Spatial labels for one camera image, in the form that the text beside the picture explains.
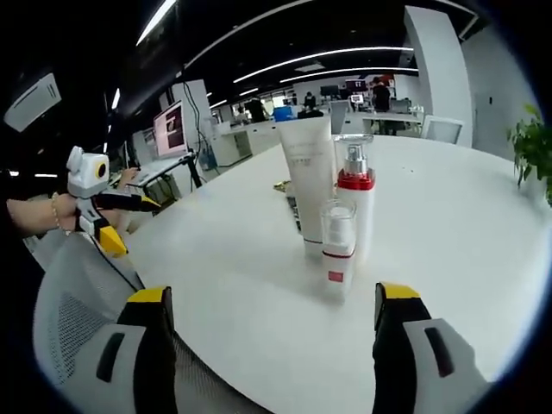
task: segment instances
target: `red label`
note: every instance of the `red label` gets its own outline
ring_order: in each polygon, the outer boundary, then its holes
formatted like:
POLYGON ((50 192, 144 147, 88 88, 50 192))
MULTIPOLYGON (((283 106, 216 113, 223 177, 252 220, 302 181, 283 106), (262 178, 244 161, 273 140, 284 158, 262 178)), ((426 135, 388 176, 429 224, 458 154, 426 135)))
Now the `red label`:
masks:
POLYGON ((340 272, 328 272, 328 279, 332 282, 343 283, 343 273, 340 272))

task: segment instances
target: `white tube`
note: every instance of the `white tube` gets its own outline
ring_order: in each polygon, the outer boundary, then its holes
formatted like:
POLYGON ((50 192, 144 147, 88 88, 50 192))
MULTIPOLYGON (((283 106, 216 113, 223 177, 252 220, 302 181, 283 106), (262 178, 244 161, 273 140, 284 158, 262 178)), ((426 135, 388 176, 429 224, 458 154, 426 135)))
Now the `white tube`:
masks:
POLYGON ((322 256, 320 208, 333 198, 336 157, 328 116, 279 122, 290 170, 305 252, 322 256))

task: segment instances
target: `person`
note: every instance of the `person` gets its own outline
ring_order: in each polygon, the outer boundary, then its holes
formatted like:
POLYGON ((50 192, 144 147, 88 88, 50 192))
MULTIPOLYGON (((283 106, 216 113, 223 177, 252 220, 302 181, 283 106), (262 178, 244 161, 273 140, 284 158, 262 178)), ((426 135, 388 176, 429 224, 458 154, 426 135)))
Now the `person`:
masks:
POLYGON ((307 110, 314 110, 317 106, 317 99, 314 97, 314 95, 312 95, 312 93, 307 92, 306 97, 304 97, 303 105, 307 110))
POLYGON ((235 117, 237 123, 248 123, 248 116, 245 114, 245 110, 242 106, 238 106, 238 115, 235 117))
MULTIPOLYGON (((136 173, 135 168, 125 170, 118 188, 122 189, 136 173)), ((9 356, 7 412, 34 411, 37 406, 42 412, 76 412, 48 384, 35 360, 33 321, 44 271, 22 239, 57 228, 75 230, 77 200, 69 194, 40 201, 15 200, 6 192, 11 179, 7 171, 0 172, 0 223, 6 241, 3 266, 8 272, 3 279, 8 299, 5 307, 8 321, 4 325, 4 338, 8 344, 6 355, 9 356)), ((103 210, 101 213, 113 226, 121 217, 117 210, 103 210)))
POLYGON ((264 122, 268 120, 268 112, 265 109, 265 105, 262 104, 259 97, 254 97, 248 103, 248 109, 251 113, 251 121, 253 123, 264 122))
MULTIPOLYGON (((391 93, 379 77, 373 79, 373 108, 376 112, 388 112, 390 108, 389 100, 391 93)), ((391 124, 388 121, 379 121, 379 130, 383 135, 390 135, 391 124)))

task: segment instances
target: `red cap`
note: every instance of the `red cap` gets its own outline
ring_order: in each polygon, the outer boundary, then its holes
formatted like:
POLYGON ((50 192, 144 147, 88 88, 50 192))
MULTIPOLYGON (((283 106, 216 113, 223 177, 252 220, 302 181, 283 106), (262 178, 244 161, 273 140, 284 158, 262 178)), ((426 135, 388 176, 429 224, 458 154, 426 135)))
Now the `red cap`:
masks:
POLYGON ((347 190, 372 190, 375 184, 376 178, 368 172, 365 174, 348 174, 341 170, 337 178, 337 186, 347 190))

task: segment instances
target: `ceiling light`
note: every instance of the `ceiling light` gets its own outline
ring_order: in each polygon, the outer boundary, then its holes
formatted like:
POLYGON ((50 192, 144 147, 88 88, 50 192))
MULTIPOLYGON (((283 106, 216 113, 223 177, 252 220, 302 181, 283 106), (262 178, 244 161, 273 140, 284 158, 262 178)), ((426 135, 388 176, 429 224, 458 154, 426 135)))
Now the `ceiling light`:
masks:
POLYGON ((257 92, 259 90, 259 88, 253 88, 253 89, 250 89, 249 91, 245 91, 245 92, 242 92, 240 94, 241 97, 244 97, 245 95, 247 95, 248 93, 253 93, 253 92, 257 92))
POLYGON ((352 67, 350 69, 336 69, 334 71, 309 73, 308 75, 296 76, 295 78, 282 79, 279 82, 283 84, 284 82, 289 82, 291 80, 310 78, 312 76, 318 76, 318 75, 328 75, 331 73, 340 73, 340 72, 364 72, 364 71, 418 72, 417 69, 412 69, 409 67, 352 67))
POLYGON ((211 106, 209 107, 209 109, 212 110, 213 108, 216 108, 218 105, 222 105, 222 104, 225 104, 225 103, 227 103, 227 102, 228 102, 228 99, 224 99, 224 100, 221 101, 221 102, 217 102, 217 103, 215 103, 214 105, 211 105, 211 106))
POLYGON ((117 105, 119 104, 119 98, 121 97, 121 91, 119 91, 119 88, 115 91, 115 96, 113 97, 113 103, 111 104, 111 108, 114 110, 117 105))
POLYGON ((144 31, 141 32, 140 38, 136 42, 136 46, 138 46, 141 41, 146 39, 146 36, 149 35, 149 32, 151 32, 155 26, 158 25, 158 23, 161 21, 161 19, 168 13, 168 11, 171 9, 171 7, 176 3, 176 0, 165 0, 165 2, 157 9, 152 19, 147 24, 146 28, 144 28, 144 31))
POLYGON ((244 80, 244 79, 251 78, 252 76, 258 75, 259 73, 270 71, 272 69, 275 69, 277 67, 281 67, 281 66, 284 66, 284 65, 290 65, 291 63, 300 62, 301 60, 314 59, 314 58, 319 58, 320 56, 329 56, 331 54, 338 54, 338 53, 377 52, 377 51, 413 52, 414 49, 412 47, 377 46, 377 47, 353 47, 353 48, 350 48, 350 49, 330 50, 329 52, 321 52, 321 53, 310 54, 308 56, 303 56, 302 58, 287 60, 285 62, 278 63, 277 65, 272 65, 272 66, 269 66, 269 67, 265 67, 264 69, 260 69, 257 72, 249 73, 249 75, 246 75, 246 76, 243 76, 241 78, 236 79, 234 81, 234 83, 237 84, 238 82, 242 82, 242 80, 244 80))

